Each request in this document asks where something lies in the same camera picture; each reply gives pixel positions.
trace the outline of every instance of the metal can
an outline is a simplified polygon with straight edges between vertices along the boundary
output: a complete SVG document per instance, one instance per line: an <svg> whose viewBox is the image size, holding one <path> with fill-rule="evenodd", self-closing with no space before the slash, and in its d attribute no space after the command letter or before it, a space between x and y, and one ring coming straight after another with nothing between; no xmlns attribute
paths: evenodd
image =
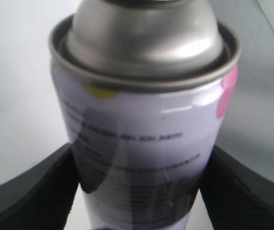
<svg viewBox="0 0 274 230"><path fill-rule="evenodd" d="M237 82L206 0L85 0L52 76L94 228L184 229Z"/></svg>

